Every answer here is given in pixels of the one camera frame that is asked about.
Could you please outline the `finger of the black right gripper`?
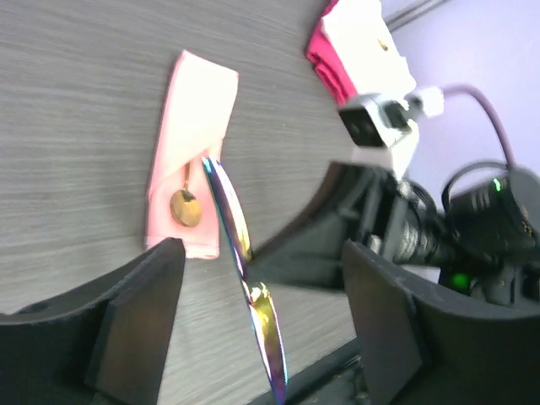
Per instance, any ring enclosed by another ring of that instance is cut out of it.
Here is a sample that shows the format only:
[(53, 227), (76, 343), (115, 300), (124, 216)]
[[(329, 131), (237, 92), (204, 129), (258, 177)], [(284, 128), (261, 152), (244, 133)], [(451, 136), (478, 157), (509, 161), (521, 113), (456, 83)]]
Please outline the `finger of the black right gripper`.
[(388, 172), (374, 166), (333, 161), (306, 206), (253, 252), (251, 282), (342, 291), (341, 254), (364, 219), (371, 191), (384, 187)]

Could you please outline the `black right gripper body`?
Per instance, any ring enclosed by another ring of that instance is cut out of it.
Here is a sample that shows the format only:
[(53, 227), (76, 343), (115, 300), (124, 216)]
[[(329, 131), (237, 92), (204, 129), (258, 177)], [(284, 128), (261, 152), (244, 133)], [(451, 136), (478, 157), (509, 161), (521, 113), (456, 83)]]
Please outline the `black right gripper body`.
[(492, 304), (539, 301), (539, 177), (494, 161), (460, 169), (437, 209), (411, 181), (375, 175), (370, 248), (397, 265), (437, 267), (439, 283)]

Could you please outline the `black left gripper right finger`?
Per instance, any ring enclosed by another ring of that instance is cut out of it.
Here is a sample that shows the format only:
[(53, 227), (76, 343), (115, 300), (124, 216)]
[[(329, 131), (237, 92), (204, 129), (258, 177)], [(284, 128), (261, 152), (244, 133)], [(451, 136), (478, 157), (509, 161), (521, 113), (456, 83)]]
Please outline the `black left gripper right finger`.
[(352, 241), (343, 278), (373, 403), (538, 403), (537, 311), (458, 294)]

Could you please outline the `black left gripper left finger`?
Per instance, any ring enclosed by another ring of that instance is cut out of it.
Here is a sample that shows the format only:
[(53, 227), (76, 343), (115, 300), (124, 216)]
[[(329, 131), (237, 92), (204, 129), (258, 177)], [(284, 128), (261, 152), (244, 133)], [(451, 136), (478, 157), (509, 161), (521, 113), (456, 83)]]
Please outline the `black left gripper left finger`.
[(115, 271), (1, 316), (3, 404), (155, 404), (186, 253), (167, 239)]

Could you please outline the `gold spoon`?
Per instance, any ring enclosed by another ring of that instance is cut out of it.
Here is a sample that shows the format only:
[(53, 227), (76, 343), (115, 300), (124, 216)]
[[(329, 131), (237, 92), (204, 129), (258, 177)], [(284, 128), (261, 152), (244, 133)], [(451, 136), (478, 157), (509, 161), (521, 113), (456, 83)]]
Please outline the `gold spoon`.
[(197, 197), (189, 190), (191, 163), (185, 167), (182, 188), (177, 190), (170, 198), (170, 213), (172, 218), (180, 225), (195, 228), (202, 217), (201, 204)]

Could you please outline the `pink satin napkin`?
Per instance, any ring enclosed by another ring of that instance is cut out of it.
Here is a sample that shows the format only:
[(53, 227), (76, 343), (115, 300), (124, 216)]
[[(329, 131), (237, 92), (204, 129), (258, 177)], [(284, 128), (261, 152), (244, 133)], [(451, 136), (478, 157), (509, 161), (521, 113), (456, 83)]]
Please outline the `pink satin napkin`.
[[(154, 166), (148, 186), (145, 245), (182, 240), (186, 256), (219, 256), (219, 218), (201, 158), (219, 159), (238, 91), (239, 74), (189, 51), (179, 56), (167, 89)], [(202, 215), (194, 227), (180, 224), (170, 200), (187, 188)]]

